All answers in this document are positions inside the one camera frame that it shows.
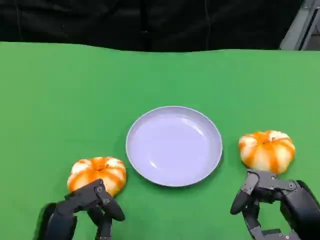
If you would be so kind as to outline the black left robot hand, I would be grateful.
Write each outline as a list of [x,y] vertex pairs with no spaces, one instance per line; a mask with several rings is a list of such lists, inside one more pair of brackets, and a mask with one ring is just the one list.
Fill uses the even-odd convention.
[[44,240],[71,240],[74,236],[77,217],[75,213],[85,211],[97,226],[96,240],[112,238],[113,220],[126,219],[114,197],[107,192],[104,181],[99,178],[51,205],[50,217],[46,222]]

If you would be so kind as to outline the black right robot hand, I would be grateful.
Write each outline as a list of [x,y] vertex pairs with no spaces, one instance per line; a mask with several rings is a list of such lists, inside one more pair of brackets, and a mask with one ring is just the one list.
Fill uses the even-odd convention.
[[[280,212],[291,227],[288,235],[279,228],[263,230],[258,221],[260,203],[280,202]],[[282,180],[269,171],[248,169],[230,213],[242,213],[254,240],[318,240],[320,204],[302,180]]]

